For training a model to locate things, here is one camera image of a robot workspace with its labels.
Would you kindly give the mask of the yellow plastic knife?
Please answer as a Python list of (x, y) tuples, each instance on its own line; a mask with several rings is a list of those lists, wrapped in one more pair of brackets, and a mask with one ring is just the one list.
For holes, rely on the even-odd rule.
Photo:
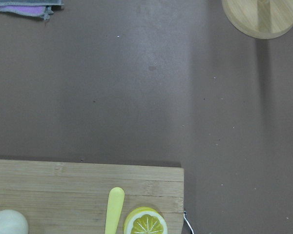
[(125, 192), (122, 188), (115, 187), (110, 190), (106, 210), (105, 234), (116, 234), (124, 199)]

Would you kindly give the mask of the thick lemon slice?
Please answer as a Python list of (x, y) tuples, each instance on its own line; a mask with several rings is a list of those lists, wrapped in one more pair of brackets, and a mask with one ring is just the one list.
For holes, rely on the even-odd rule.
[(164, 218), (153, 208), (138, 207), (126, 217), (124, 234), (167, 234), (168, 228)]

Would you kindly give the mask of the bamboo cutting board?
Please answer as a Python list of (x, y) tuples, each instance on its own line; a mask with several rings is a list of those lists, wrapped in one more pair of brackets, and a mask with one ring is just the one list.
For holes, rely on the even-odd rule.
[(125, 192), (117, 232), (138, 207), (155, 209), (171, 234), (183, 226), (182, 168), (0, 159), (0, 210), (22, 213), (32, 234), (102, 234), (108, 194)]

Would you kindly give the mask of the grey folded cloth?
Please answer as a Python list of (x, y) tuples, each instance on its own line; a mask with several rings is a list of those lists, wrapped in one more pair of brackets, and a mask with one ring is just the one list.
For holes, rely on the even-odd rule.
[(48, 20), (53, 6), (63, 6), (62, 0), (0, 0), (0, 12)]

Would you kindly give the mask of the wooden mug tree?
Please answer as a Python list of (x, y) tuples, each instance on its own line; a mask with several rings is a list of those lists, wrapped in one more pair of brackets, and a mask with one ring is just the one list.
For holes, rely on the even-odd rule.
[(274, 39), (293, 27), (293, 0), (223, 0), (224, 12), (242, 33)]

